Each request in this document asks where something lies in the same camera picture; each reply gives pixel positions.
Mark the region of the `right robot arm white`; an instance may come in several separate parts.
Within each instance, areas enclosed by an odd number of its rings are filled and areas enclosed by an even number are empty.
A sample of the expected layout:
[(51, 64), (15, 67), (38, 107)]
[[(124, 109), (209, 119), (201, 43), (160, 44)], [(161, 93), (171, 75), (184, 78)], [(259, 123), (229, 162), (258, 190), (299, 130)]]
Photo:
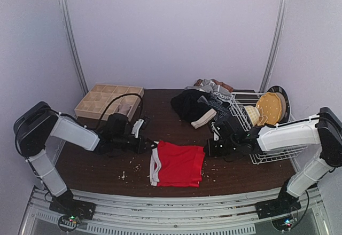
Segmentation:
[(282, 187), (280, 199), (296, 199), (324, 175), (341, 167), (341, 121), (328, 107), (306, 119), (276, 125), (248, 126), (236, 115), (211, 125), (213, 138), (204, 148), (209, 157), (261, 155), (293, 158), (310, 145), (318, 152)]

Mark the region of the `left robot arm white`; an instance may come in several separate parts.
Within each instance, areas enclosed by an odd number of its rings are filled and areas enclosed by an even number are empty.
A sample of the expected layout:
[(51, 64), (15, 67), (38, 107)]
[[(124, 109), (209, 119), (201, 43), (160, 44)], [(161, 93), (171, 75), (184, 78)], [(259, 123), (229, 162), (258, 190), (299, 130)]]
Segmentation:
[(61, 199), (72, 197), (72, 193), (52, 161), (53, 143), (68, 142), (98, 155), (127, 150), (141, 154), (157, 146), (157, 142), (141, 134), (147, 122), (144, 118), (131, 123), (127, 116), (114, 113), (91, 129), (40, 101), (16, 120), (13, 132), (18, 153), (52, 197)]

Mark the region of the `red underwear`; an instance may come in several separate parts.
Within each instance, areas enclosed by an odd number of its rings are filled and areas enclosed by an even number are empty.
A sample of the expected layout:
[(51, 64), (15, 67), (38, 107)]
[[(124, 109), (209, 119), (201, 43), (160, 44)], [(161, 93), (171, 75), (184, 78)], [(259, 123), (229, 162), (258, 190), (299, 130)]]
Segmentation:
[(164, 187), (195, 187), (202, 181), (205, 152), (201, 146), (179, 146), (159, 141), (152, 149), (150, 184)]

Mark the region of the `pink and white underwear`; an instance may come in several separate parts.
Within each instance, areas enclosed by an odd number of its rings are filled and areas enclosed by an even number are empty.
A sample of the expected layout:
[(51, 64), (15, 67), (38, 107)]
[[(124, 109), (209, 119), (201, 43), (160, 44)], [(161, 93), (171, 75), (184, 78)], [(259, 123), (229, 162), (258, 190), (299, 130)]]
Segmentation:
[(120, 104), (117, 113), (127, 116), (131, 106), (129, 104)]

